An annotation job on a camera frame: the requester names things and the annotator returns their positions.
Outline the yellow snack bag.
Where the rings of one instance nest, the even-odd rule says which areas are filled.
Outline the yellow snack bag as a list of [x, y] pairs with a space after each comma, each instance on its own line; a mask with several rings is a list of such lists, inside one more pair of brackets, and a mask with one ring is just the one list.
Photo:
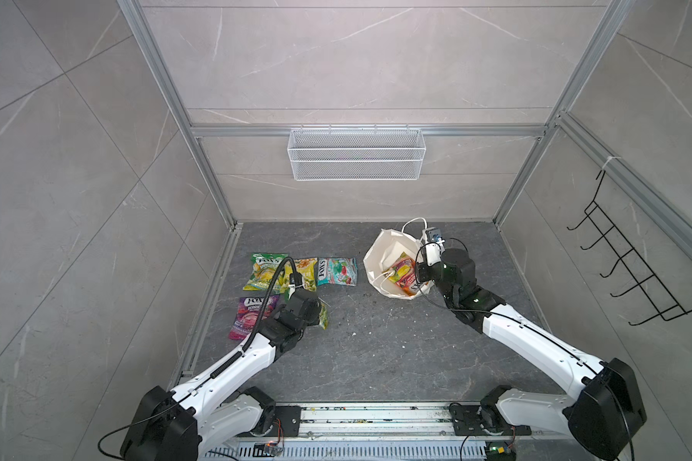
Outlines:
[[[303, 288], [305, 288], [305, 290], [308, 290], [311, 292], [317, 292], [316, 269], [317, 269], [317, 264], [318, 264], [318, 258], [312, 257], [311, 259], [294, 259], [293, 263], [294, 263], [296, 271], [300, 274], [300, 276], [302, 278]], [[289, 291], [292, 273], [293, 273], [292, 265], [288, 262], [284, 266], [283, 288], [282, 288], [283, 293], [286, 293]]]

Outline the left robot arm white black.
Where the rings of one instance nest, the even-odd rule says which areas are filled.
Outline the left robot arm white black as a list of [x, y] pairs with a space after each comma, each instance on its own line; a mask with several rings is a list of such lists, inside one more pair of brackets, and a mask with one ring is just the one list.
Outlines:
[[291, 273], [284, 303], [272, 311], [261, 309], [251, 333], [200, 375], [171, 390], [156, 386], [148, 391], [132, 423], [120, 428], [125, 437], [116, 460], [196, 460], [242, 433], [269, 431], [275, 401], [244, 385], [291, 351], [307, 328], [319, 324], [322, 311], [292, 257], [279, 263], [265, 297], [271, 297], [286, 267]]

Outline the white floral paper bag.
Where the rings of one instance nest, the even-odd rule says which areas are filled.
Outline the white floral paper bag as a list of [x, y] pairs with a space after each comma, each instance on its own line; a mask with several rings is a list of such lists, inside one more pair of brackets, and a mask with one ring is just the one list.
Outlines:
[[418, 263], [425, 261], [421, 248], [432, 231], [422, 217], [409, 220], [400, 230], [380, 230], [363, 258], [369, 283], [396, 300], [411, 301], [430, 293], [434, 283], [418, 276]]

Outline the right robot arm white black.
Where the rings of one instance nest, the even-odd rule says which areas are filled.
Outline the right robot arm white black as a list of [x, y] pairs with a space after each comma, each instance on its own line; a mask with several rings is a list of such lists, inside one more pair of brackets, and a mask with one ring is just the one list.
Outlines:
[[500, 386], [488, 415], [508, 425], [569, 435], [601, 460], [634, 454], [634, 436], [647, 421], [637, 378], [619, 358], [605, 361], [542, 330], [498, 295], [479, 286], [465, 245], [448, 248], [440, 230], [423, 230], [416, 254], [419, 287], [432, 284], [459, 322], [493, 339], [551, 378], [562, 395]]

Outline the teal snack packet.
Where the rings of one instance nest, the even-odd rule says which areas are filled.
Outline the teal snack packet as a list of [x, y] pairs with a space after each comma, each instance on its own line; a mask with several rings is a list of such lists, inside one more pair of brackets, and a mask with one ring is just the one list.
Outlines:
[[356, 286], [358, 266], [353, 257], [326, 257], [319, 259], [316, 270], [318, 286], [326, 284]]

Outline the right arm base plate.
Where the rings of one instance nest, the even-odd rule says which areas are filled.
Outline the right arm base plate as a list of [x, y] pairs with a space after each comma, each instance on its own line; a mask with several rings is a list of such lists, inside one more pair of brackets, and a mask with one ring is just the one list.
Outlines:
[[495, 405], [450, 403], [448, 411], [457, 436], [530, 436], [529, 426], [508, 423]]

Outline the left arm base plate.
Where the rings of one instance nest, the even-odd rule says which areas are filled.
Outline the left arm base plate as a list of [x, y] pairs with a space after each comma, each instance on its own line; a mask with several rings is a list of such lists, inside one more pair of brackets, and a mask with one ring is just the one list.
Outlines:
[[298, 405], [276, 405], [267, 407], [255, 426], [236, 437], [295, 437], [301, 426], [302, 408]]

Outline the green Fox's candy bag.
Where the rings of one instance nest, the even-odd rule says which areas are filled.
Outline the green Fox's candy bag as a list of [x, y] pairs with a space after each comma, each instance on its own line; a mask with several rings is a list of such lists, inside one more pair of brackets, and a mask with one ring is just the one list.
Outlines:
[[322, 328], [322, 330], [326, 330], [329, 326], [329, 311], [328, 311], [328, 305], [324, 302], [321, 301], [319, 303], [320, 305], [320, 310], [318, 314], [318, 326]]
[[252, 273], [246, 282], [244, 291], [265, 291], [287, 254], [254, 253], [251, 255]]

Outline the purple snack packet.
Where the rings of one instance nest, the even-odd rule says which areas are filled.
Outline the purple snack packet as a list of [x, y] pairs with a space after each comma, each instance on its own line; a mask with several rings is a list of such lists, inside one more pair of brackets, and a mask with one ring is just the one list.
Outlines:
[[242, 297], [238, 301], [236, 319], [228, 338], [233, 341], [244, 340], [253, 330], [263, 306], [263, 297]]

